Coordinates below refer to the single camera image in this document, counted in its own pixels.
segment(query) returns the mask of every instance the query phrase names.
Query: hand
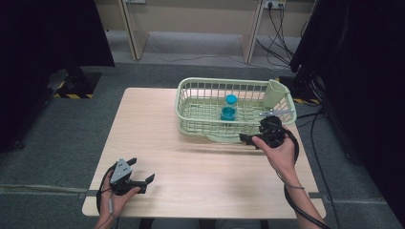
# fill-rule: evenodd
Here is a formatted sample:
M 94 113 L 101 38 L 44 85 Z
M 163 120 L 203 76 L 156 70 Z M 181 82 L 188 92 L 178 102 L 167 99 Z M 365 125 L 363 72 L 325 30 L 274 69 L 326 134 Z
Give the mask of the hand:
M 259 147 L 265 152 L 271 167 L 273 167 L 273 169 L 277 173 L 279 173 L 282 177 L 287 173 L 291 172 L 295 173 L 294 143 L 292 142 L 292 140 L 289 138 L 288 135 L 286 135 L 284 143 L 277 148 L 270 148 L 264 141 L 262 141 L 257 136 L 254 136 L 252 140 L 257 147 Z
M 100 202 L 100 217 L 96 224 L 96 228 L 108 228 L 108 225 L 110 225 L 114 221 L 114 219 L 118 218 L 119 215 L 121 215 L 128 200 L 140 190 L 139 187 L 136 187 L 131 189 L 125 195 L 115 195 L 110 186 L 110 179 L 112 174 L 113 171 L 110 171 L 103 183 L 103 191 L 101 193 Z M 110 199 L 113 202 L 113 213 L 110 213 Z

